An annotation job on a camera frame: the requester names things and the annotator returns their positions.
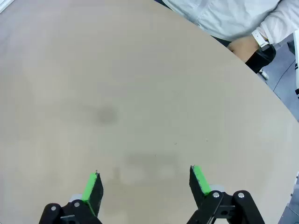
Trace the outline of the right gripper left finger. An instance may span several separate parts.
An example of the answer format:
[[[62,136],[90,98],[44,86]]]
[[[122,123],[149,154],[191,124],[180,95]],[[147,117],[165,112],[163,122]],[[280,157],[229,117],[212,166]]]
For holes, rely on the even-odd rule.
[[[85,190],[78,199],[72,199],[65,206],[49,203],[44,207],[41,224],[100,224],[98,219],[103,185],[98,172],[90,174]]]

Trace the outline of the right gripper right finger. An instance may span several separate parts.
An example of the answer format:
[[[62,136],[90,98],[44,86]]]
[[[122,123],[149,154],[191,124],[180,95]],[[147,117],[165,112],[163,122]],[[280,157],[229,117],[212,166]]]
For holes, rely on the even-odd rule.
[[[212,190],[199,166],[190,166],[189,186],[198,207],[189,224],[213,224],[217,219],[225,219],[229,224],[264,223],[248,191],[239,190],[229,195]]]

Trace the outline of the person's left hand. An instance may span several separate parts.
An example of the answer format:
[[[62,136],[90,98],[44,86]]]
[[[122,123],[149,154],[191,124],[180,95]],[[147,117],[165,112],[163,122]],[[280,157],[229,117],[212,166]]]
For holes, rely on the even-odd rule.
[[[259,44],[253,35],[249,35],[236,39],[227,48],[245,63],[259,49]]]

